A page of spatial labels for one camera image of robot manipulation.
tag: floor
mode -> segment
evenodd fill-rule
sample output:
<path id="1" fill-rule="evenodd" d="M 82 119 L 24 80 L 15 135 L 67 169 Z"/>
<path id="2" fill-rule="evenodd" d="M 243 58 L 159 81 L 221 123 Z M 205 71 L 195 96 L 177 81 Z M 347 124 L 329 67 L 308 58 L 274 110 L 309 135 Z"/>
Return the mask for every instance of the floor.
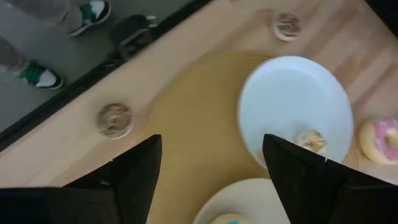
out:
<path id="1" fill-rule="evenodd" d="M 83 0 L 71 0 L 79 4 Z M 11 42 L 29 58 L 38 60 L 73 83 L 104 60 L 113 49 L 109 30 L 132 14 L 157 16 L 165 19 L 189 0 L 108 0 L 113 14 L 101 27 L 69 38 L 53 27 L 23 14 L 0 0 L 0 36 Z M 61 90 L 37 90 L 18 78 L 0 73 L 0 132 L 34 110 Z"/>

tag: sneaker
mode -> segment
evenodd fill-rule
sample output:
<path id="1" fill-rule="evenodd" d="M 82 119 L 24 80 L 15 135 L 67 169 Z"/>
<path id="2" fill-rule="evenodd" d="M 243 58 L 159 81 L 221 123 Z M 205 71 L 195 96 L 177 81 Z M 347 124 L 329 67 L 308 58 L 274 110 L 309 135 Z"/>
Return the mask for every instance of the sneaker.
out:
<path id="1" fill-rule="evenodd" d="M 112 11 L 109 3 L 102 0 L 92 0 L 88 4 L 81 5 L 79 9 L 83 16 L 83 25 L 77 30 L 67 33 L 70 37 L 75 37 L 87 28 L 105 22 Z"/>
<path id="2" fill-rule="evenodd" d="M 36 88 L 55 90 L 63 85 L 62 77 L 36 62 L 31 62 L 25 70 L 21 71 L 19 78 Z"/>

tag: pink frosted donut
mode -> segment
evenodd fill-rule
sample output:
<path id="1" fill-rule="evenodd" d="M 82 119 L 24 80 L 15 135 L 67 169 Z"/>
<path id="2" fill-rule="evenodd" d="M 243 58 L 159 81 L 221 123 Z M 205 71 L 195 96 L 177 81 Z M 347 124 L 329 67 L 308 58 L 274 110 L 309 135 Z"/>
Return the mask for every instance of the pink frosted donut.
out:
<path id="1" fill-rule="evenodd" d="M 371 160 L 380 164 L 398 163 L 398 121 L 368 121 L 359 130 L 359 143 Z"/>

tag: pastry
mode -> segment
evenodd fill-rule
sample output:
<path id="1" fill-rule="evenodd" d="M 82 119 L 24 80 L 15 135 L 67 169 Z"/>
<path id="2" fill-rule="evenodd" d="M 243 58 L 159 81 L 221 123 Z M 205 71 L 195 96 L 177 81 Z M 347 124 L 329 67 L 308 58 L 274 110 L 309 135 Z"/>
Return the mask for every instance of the pastry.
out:
<path id="1" fill-rule="evenodd" d="M 398 163 L 398 121 L 367 121 L 359 130 L 359 143 L 365 155 L 380 164 Z"/>
<path id="2" fill-rule="evenodd" d="M 122 103 L 108 104 L 99 111 L 96 125 L 99 133 L 108 138 L 126 136 L 132 129 L 131 110 Z"/>
<path id="3" fill-rule="evenodd" d="M 280 13 L 272 25 L 272 30 L 278 39 L 292 41 L 301 31 L 300 20 L 290 12 Z"/>
<path id="4" fill-rule="evenodd" d="M 327 142 L 316 130 L 302 131 L 296 137 L 294 143 L 317 154 L 325 154 Z"/>

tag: black object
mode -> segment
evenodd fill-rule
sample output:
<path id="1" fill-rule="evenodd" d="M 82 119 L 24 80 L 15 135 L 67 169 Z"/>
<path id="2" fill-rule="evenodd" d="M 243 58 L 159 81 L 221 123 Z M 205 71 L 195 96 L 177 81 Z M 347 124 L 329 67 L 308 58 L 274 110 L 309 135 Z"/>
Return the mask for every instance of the black object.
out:
<path id="1" fill-rule="evenodd" d="M 391 32 L 398 37 L 398 1 L 366 0 L 373 11 L 383 20 Z"/>
<path id="2" fill-rule="evenodd" d="M 124 60 L 152 43 L 151 27 L 156 27 L 154 16 L 132 15 L 111 30 L 110 38 Z"/>
<path id="3" fill-rule="evenodd" d="M 154 135 L 63 188 L 0 189 L 0 223 L 145 224 L 161 157 Z"/>
<path id="4" fill-rule="evenodd" d="M 398 223 L 398 187 L 325 159 L 275 135 L 262 145 L 291 224 Z"/>

